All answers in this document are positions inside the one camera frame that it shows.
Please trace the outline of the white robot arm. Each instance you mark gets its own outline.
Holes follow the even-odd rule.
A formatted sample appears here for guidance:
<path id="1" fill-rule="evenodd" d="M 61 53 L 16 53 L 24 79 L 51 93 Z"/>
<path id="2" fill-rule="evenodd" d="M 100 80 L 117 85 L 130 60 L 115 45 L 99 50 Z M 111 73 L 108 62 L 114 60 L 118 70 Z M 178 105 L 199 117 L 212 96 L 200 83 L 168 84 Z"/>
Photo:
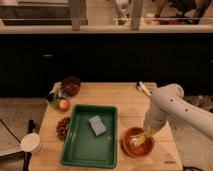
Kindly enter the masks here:
<path id="1" fill-rule="evenodd" d="M 169 115 L 175 115 L 213 140 L 213 114 L 191 105 L 183 97 L 184 90 L 178 84 L 154 89 L 150 96 L 150 107 L 145 114 L 144 131 L 153 136 L 166 124 Z"/>

